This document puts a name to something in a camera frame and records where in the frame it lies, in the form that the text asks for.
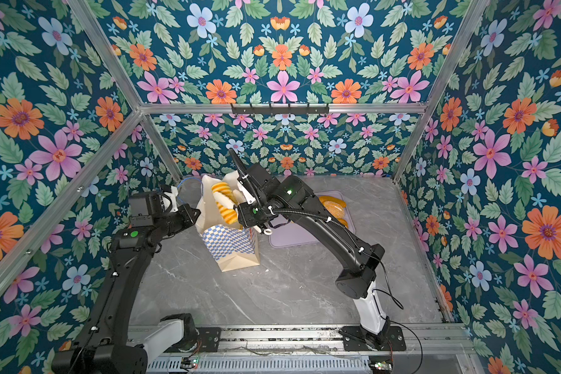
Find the striped yellow bun fake bread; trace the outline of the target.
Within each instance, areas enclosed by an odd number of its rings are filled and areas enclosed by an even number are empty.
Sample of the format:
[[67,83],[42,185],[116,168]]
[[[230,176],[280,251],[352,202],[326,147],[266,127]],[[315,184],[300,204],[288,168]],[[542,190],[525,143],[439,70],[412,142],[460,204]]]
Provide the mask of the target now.
[[339,221],[339,223],[341,223],[344,227],[349,228],[349,224],[346,220],[344,220],[343,218],[337,218],[337,220]]

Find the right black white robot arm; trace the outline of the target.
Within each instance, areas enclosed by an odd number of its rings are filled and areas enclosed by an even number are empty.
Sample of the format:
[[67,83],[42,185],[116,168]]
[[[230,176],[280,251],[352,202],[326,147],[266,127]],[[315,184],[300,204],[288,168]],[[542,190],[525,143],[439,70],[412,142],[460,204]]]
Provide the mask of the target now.
[[295,175],[282,182],[259,164],[246,167],[234,150],[229,156],[238,172],[238,186],[245,201],[224,199],[223,207],[238,214],[238,223],[269,235],[278,216],[305,229],[330,251],[343,267],[336,287],[353,299],[360,316],[360,341],[379,350],[388,343],[390,320],[375,296],[376,268],[385,249],[370,245],[353,234],[322,204],[313,189]]

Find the ridged roll fake bread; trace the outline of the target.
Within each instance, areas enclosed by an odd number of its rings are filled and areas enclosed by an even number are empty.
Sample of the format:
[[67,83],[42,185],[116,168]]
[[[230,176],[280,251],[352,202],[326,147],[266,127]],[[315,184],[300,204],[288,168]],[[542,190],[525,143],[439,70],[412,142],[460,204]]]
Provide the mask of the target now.
[[238,224],[238,213],[235,210],[238,200],[235,191],[226,182],[213,184],[211,191],[224,222],[228,225]]

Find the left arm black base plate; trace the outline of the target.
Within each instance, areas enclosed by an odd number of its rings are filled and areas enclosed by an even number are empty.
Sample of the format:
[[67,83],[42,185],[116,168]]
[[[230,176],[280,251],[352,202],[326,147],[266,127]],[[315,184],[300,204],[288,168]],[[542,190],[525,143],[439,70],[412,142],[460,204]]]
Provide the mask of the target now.
[[221,342],[222,329],[219,327],[196,327],[188,331],[185,340],[191,353],[217,352]]

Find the lilac plastic tray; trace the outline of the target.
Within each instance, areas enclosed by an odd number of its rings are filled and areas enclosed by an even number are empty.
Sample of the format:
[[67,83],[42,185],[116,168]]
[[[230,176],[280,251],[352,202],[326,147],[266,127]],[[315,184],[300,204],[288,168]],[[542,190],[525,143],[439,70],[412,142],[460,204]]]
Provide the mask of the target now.
[[[331,196],[333,198],[341,199],[342,201],[346,202],[346,198],[338,190],[322,192],[317,194],[317,196]],[[344,220],[347,222],[349,231],[353,234],[356,234],[357,230],[353,223],[348,207],[344,208]],[[307,230],[292,221],[288,221],[288,219],[286,219],[284,216],[278,216],[277,218],[272,220],[272,225],[280,226],[278,228],[272,228],[272,235],[269,236],[269,244],[273,248],[282,249],[319,243],[319,241]]]

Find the flat orange fake bread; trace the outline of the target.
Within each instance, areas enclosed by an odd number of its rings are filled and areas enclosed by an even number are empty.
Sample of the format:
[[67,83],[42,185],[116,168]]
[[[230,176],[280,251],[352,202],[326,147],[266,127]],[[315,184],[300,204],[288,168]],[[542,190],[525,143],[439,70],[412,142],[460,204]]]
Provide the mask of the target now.
[[326,207],[341,207],[345,208],[347,204],[342,200],[333,196],[320,196],[320,202]]

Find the black hook rail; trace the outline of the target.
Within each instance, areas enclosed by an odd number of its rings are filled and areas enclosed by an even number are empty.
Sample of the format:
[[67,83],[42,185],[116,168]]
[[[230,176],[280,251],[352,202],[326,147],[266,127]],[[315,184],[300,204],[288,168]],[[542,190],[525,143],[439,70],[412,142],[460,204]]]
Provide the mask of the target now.
[[330,113],[328,104],[232,104],[235,115],[326,115]]

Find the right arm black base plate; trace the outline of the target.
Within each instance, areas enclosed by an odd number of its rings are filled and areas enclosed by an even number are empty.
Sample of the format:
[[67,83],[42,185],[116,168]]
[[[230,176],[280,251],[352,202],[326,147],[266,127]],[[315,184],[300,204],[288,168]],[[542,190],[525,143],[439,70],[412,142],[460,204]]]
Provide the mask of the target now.
[[386,325],[379,335],[361,326],[344,326],[339,329],[347,352],[405,352],[406,342],[400,327]]

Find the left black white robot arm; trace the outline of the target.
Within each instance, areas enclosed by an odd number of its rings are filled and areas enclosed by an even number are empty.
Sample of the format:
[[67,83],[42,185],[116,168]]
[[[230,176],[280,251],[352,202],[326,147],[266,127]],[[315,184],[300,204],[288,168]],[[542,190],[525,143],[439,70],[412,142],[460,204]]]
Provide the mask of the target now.
[[132,307],[162,241],[195,225],[200,212],[178,200],[178,188],[137,193],[129,198],[129,228],[119,231],[110,247],[110,268],[82,331],[71,348],[57,352],[54,373],[145,373],[166,350],[191,350],[198,332],[189,313],[165,317],[142,342],[130,345]]

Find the blue checkered paper bag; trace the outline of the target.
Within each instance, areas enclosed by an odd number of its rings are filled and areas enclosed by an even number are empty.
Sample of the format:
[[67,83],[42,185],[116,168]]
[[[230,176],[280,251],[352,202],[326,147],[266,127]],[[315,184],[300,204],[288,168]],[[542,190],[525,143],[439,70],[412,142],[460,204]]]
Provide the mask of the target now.
[[222,272],[260,265],[256,230],[244,227],[239,221],[234,225],[226,224],[213,199],[213,184],[226,182],[233,190],[238,189],[238,177],[238,172],[232,171],[222,179],[210,175],[200,178],[202,196],[197,209],[201,214],[196,222],[196,230]]

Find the aluminium cage frame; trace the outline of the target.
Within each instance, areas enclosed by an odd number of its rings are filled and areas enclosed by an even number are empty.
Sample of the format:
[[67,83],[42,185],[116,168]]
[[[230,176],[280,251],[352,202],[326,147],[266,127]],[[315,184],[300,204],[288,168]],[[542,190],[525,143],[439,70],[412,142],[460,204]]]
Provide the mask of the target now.
[[[252,50],[255,46],[253,22],[266,20],[271,16],[264,2],[241,2],[229,6],[224,23],[231,34],[226,38],[216,32],[211,33],[205,26],[185,24],[184,18],[189,10],[177,2],[141,1],[133,6],[116,1],[113,2],[113,7],[114,20],[128,19],[135,11],[140,12],[143,19],[149,20],[154,34],[174,52],[171,65],[176,70],[184,71],[188,82],[181,90],[160,87],[158,81],[174,77],[174,72],[168,71],[166,65],[124,65],[123,60],[129,57],[131,47],[128,44],[119,45],[115,39],[105,34],[105,29],[94,12],[93,2],[55,3],[55,14],[67,12],[78,24],[79,31],[85,35],[91,48],[91,62],[107,71],[111,83],[119,89],[121,98],[129,108],[123,111],[119,103],[109,97],[97,103],[96,115],[107,138],[92,149],[89,158],[83,159],[87,146],[79,145],[76,137],[67,134],[62,135],[64,146],[57,147],[48,154],[46,168],[51,170],[50,179],[55,182],[63,181],[64,189],[60,194],[54,195],[48,204],[43,205],[38,218],[9,216],[7,224],[16,233],[0,247],[0,298],[15,276],[40,249],[53,227],[64,218],[83,192],[90,188],[94,176],[108,164],[115,151],[131,137],[137,126],[141,126],[146,132],[149,144],[154,146],[169,175],[175,181],[180,181],[182,173],[164,137],[154,124],[154,115],[234,115],[231,113],[232,104],[254,104],[250,98],[260,90],[259,83],[255,81],[250,82],[247,90],[235,90],[229,81],[240,78],[244,72],[244,66],[238,64],[242,49]],[[421,138],[422,126],[437,109],[439,98],[487,7],[486,1],[461,2],[457,10],[462,12],[462,18],[456,34],[432,41],[435,48],[449,46],[450,52],[431,82],[431,90],[426,98],[397,98],[390,102],[373,103],[370,102],[370,97],[381,91],[379,86],[373,85],[364,91],[362,98],[347,103],[332,98],[320,84],[305,80],[303,84],[317,97],[316,102],[309,103],[298,96],[302,84],[297,80],[297,68],[284,67],[280,74],[287,79],[287,87],[291,93],[278,99],[264,96],[258,104],[328,104],[330,114],[341,115],[393,112],[418,114],[418,125],[411,133],[402,154],[403,161],[408,161]],[[69,126],[72,121],[67,115],[68,110],[81,112],[88,109],[93,100],[89,91],[75,91],[71,86],[73,79],[87,72],[82,62],[74,61],[70,73],[64,73],[61,63],[56,62],[51,76],[45,75],[40,68],[40,63],[46,57],[30,42],[28,33],[31,31],[47,34],[47,44],[57,57],[63,57],[66,51],[72,51],[75,55],[80,53],[79,48],[69,42],[69,36],[62,29],[58,18],[47,20],[45,25],[40,25],[37,21],[31,22],[17,15],[14,2],[0,2],[0,11],[0,57],[7,49],[11,49],[17,65],[17,70],[3,79],[0,91],[0,162],[9,167],[25,163],[26,156],[20,146],[22,142],[45,138],[56,143],[58,137],[48,126]],[[235,66],[222,70],[218,67],[219,62],[233,62]],[[147,90],[143,90],[132,79],[133,72],[150,73],[156,81],[150,83]]]

